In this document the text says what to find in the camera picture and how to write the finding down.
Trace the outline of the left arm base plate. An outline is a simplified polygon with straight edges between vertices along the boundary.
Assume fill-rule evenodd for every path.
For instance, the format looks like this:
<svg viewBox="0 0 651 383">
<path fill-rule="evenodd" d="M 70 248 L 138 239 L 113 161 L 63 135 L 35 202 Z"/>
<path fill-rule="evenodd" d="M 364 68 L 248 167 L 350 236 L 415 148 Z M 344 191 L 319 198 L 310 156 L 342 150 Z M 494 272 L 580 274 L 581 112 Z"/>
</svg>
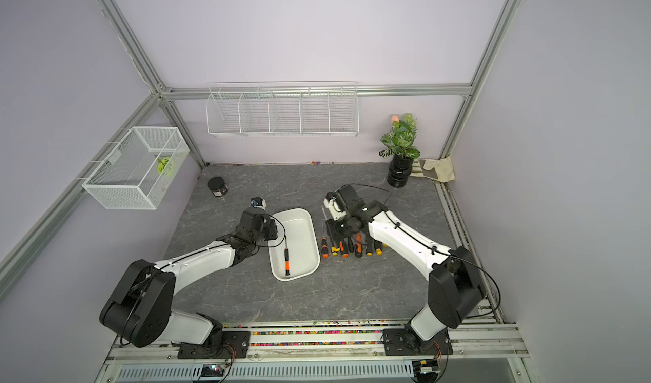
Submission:
<svg viewBox="0 0 651 383">
<path fill-rule="evenodd" d="M 251 332 L 248 330 L 222 330 L 208 338 L 202 345 L 183 343 L 178 359 L 245 359 L 249 350 Z"/>
</svg>

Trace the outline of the slim orange black precision screwdriver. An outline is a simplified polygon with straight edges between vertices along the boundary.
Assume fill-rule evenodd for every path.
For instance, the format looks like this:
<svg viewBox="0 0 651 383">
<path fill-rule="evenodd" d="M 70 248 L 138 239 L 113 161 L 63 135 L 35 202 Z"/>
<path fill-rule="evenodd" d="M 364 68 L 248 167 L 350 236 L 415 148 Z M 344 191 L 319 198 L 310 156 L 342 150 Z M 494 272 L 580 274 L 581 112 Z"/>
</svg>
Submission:
<svg viewBox="0 0 651 383">
<path fill-rule="evenodd" d="M 291 270 L 290 270 L 290 253 L 289 253 L 289 249 L 288 249 L 287 235 L 285 235 L 283 237 L 283 242 L 284 242 L 285 276 L 289 277 L 289 276 L 291 276 Z"/>
</svg>

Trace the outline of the white storage box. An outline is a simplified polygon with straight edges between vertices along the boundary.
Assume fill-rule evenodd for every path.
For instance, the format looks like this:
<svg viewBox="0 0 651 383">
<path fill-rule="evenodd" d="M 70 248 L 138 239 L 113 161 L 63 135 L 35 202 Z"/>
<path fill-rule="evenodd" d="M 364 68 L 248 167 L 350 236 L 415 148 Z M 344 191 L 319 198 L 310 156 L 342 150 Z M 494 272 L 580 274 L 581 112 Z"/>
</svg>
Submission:
<svg viewBox="0 0 651 383">
<path fill-rule="evenodd" d="M 278 227 L 278 238 L 270 241 L 268 250 L 271 271 L 278 281 L 294 281 L 310 276 L 320 265 L 320 248 L 310 212 L 304 208 L 292 208 L 273 215 Z M 284 242 L 287 235 L 290 253 L 291 276 L 285 276 Z"/>
</svg>

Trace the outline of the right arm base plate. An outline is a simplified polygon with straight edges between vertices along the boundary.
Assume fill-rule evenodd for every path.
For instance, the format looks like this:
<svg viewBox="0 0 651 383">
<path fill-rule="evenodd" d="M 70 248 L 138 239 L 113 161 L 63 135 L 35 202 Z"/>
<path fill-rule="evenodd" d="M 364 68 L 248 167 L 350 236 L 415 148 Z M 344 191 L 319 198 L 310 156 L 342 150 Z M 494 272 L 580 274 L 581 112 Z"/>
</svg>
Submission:
<svg viewBox="0 0 651 383">
<path fill-rule="evenodd" d="M 429 340 L 418 337 L 408 328 L 385 329 L 382 331 L 380 342 L 386 356 L 441 356 L 453 353 L 449 331 L 441 330 Z"/>
</svg>

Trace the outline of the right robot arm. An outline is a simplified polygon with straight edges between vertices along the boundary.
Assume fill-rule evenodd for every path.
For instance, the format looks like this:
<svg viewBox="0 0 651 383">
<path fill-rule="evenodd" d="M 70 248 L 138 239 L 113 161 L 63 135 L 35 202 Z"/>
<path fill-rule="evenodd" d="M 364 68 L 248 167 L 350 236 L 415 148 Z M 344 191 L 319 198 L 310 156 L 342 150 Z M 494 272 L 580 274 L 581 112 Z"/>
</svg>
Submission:
<svg viewBox="0 0 651 383">
<path fill-rule="evenodd" d="M 422 235 L 386 205 L 366 203 L 350 185 L 327 193 L 324 207 L 342 237 L 363 233 L 393 249 L 425 277 L 427 303 L 406 326 L 418 342 L 457 328 L 485 298 L 481 269 L 465 248 L 452 249 Z"/>
</svg>

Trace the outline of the yellow collar screwdriver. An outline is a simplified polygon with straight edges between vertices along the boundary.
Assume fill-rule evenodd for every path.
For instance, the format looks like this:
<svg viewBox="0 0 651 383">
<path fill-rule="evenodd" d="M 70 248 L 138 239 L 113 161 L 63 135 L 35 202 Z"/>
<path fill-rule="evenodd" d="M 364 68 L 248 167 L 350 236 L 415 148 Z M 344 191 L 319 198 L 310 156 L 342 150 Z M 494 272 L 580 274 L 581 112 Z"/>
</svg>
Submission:
<svg viewBox="0 0 651 383">
<path fill-rule="evenodd" d="M 375 252 L 374 242 L 371 238 L 366 237 L 366 255 L 372 256 Z"/>
</svg>

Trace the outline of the small orange black screwdriver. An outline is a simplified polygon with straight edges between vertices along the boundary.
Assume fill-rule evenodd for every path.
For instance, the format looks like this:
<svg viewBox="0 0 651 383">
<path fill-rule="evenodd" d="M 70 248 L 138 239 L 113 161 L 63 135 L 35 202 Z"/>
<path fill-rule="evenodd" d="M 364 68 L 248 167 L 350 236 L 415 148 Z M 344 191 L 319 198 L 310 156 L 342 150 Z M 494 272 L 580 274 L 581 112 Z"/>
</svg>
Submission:
<svg viewBox="0 0 651 383">
<path fill-rule="evenodd" d="M 342 239 L 342 241 L 339 242 L 339 250 L 344 259 L 349 257 L 349 241 L 347 239 Z"/>
</svg>

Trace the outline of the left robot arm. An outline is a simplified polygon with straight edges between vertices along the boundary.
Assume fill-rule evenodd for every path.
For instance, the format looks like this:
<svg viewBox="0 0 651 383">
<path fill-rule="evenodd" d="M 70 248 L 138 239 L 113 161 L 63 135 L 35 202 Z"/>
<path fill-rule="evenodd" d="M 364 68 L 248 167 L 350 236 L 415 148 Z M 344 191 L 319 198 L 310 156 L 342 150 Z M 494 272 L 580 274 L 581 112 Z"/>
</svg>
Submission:
<svg viewBox="0 0 651 383">
<path fill-rule="evenodd" d="M 242 263 L 262 248 L 277 247 L 285 226 L 264 208 L 247 208 L 234 231 L 172 259 L 131 263 L 99 315 L 99 322 L 134 347 L 174 342 L 219 351 L 223 325 L 207 315 L 172 308 L 174 296 L 211 274 Z"/>
</svg>

